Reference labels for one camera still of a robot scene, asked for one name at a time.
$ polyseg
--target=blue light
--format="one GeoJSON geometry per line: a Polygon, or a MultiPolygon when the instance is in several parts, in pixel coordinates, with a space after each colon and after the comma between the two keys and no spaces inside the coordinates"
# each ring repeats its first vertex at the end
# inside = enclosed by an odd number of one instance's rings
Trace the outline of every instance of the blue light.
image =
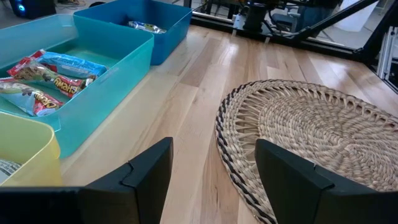
{"type": "Polygon", "coordinates": [[[24,11],[25,11],[25,6],[23,6],[23,5],[21,5],[21,4],[18,4],[18,9],[19,9],[21,12],[24,12],[24,11]]]}

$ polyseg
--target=woven placemat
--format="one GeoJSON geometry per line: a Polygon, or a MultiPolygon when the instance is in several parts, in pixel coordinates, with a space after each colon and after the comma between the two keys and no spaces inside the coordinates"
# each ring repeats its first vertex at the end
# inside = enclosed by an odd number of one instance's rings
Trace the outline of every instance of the woven placemat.
{"type": "Polygon", "coordinates": [[[398,119],[325,86],[241,85],[221,103],[216,138],[234,186],[264,223],[277,222],[254,160],[258,138],[374,190],[398,190],[398,119]]]}

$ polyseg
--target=round woven mat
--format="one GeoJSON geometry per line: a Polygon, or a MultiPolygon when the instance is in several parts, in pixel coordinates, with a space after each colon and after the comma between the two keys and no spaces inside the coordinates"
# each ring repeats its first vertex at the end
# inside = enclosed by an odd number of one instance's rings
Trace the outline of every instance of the round woven mat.
{"type": "Polygon", "coordinates": [[[241,85],[221,103],[216,137],[233,184],[264,223],[276,219],[254,160],[258,138],[374,190],[398,190],[398,119],[325,86],[285,80],[241,85]]]}

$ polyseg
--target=wood grain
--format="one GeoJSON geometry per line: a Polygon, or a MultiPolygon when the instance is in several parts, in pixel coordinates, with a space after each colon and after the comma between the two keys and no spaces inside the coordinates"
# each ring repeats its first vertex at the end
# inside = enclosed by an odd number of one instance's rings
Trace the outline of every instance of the wood grain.
{"type": "Polygon", "coordinates": [[[187,37],[62,161],[66,185],[85,185],[166,136],[174,163],[162,223],[258,223],[232,185],[214,139],[216,110],[240,84],[300,80],[394,114],[398,97],[363,64],[191,26],[187,37]]]}

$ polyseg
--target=storage bin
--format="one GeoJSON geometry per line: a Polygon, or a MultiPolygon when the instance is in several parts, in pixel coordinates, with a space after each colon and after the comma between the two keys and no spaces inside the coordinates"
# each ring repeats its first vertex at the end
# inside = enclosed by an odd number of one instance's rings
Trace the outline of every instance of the storage bin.
{"type": "Polygon", "coordinates": [[[119,25],[139,21],[167,29],[164,34],[154,34],[150,64],[160,65],[187,35],[192,10],[150,0],[118,0],[75,12],[75,15],[119,25]]]}
{"type": "Polygon", "coordinates": [[[0,159],[21,164],[0,186],[61,186],[60,148],[44,123],[0,113],[0,159]]]}
{"type": "Polygon", "coordinates": [[[58,90],[34,85],[65,102],[53,114],[29,117],[3,98],[0,98],[0,111],[49,124],[61,147],[60,157],[66,157],[142,80],[149,70],[153,45],[151,33],[64,14],[0,30],[0,76],[7,76],[7,69],[39,49],[109,67],[72,99],[58,90]]]}

